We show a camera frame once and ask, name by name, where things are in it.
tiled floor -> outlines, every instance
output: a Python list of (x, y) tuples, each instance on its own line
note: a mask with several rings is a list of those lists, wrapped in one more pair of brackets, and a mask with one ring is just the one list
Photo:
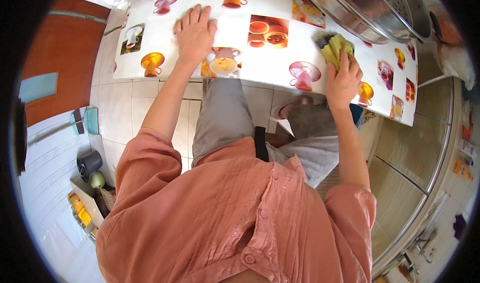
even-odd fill
[[(122, 17), (110, 17), (107, 27), (121, 24)], [(95, 69), (93, 71), (90, 104), (98, 107), (100, 133), (104, 141), (105, 156), (112, 177), (127, 142), (140, 129), (142, 121), (164, 82), (144, 79), (137, 81), (118, 81), (112, 79), (113, 62), (119, 30), (103, 37), (100, 44)], [(202, 99), (201, 82), (189, 82), (180, 108), (177, 127), (172, 138), (175, 149), (182, 156), (183, 172), (192, 163), (192, 142), (200, 112)], [(271, 111), (279, 105), (291, 102), (305, 92), (287, 88), (273, 87), (257, 82), (242, 81), (243, 92), (247, 99), (253, 123), (275, 132), (277, 122), (270, 118)], [(319, 103), (325, 100), (322, 94), (308, 94)], [(360, 136), (365, 145), (365, 157), (368, 159), (376, 132), (376, 122), (362, 126)]]

dustpan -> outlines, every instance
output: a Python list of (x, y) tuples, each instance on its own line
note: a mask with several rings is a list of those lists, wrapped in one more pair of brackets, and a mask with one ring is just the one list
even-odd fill
[[(80, 121), (83, 124), (83, 128), (87, 130), (87, 132), (91, 135), (99, 135), (99, 109), (97, 108), (92, 108), (92, 109), (87, 109), (85, 113), (83, 114), (83, 119)], [(74, 114), (72, 113), (71, 115), (71, 124), (78, 123), (78, 121), (75, 121)], [(73, 125), (73, 130), (76, 135), (79, 135), (79, 131), (76, 125)]]
[(89, 134), (99, 134), (99, 109), (93, 108), (85, 111), (83, 115), (83, 125)]

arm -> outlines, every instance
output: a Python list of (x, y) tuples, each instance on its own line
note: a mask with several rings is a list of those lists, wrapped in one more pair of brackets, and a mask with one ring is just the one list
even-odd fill
[(340, 70), (328, 63), (326, 96), (338, 133), (340, 183), (370, 187), (367, 163), (350, 112), (363, 73), (352, 55), (340, 52)]
[(201, 12), (201, 6), (196, 5), (176, 24), (179, 43), (177, 63), (148, 110), (141, 128), (155, 130), (172, 139), (188, 81), (212, 49), (217, 21), (208, 24), (210, 10), (208, 6)]

pink button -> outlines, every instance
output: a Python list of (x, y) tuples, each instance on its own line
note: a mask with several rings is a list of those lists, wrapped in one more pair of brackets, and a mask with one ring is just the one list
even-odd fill
[(248, 264), (255, 263), (255, 257), (252, 255), (247, 255), (245, 256), (245, 262), (247, 262)]

table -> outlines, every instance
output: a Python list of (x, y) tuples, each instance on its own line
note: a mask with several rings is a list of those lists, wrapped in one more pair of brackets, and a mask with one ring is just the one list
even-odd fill
[(166, 78), (178, 58), (175, 21), (197, 3), (212, 7), (211, 18), (218, 19), (218, 31), (212, 53), (193, 78), (240, 78), (286, 88), (296, 84), (324, 94), (327, 65), (315, 40), (340, 33), (351, 42), (364, 74), (363, 86), (352, 103), (413, 125), (418, 84), (415, 41), (367, 44), (324, 16), (310, 0), (136, 2), (121, 29), (113, 78)]

